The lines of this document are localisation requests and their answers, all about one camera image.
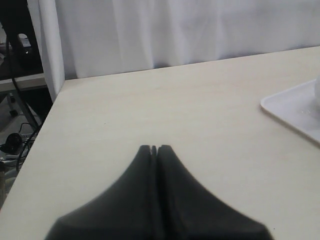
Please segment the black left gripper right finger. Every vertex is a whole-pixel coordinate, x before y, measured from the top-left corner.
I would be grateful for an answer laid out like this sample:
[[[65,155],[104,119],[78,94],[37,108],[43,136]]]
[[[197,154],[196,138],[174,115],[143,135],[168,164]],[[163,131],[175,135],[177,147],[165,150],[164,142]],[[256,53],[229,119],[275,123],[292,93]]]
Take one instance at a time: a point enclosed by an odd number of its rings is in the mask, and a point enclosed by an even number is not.
[[[273,239],[265,225],[233,209],[202,186],[171,146],[159,147],[156,169],[167,239]]]

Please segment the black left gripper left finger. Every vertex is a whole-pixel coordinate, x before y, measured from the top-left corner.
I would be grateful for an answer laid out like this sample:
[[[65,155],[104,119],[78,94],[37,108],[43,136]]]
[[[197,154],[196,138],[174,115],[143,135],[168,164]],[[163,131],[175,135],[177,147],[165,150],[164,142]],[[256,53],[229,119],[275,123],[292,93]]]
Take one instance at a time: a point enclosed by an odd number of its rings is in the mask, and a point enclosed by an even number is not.
[[[155,146],[142,145],[102,194],[58,218],[47,240],[154,240]]]

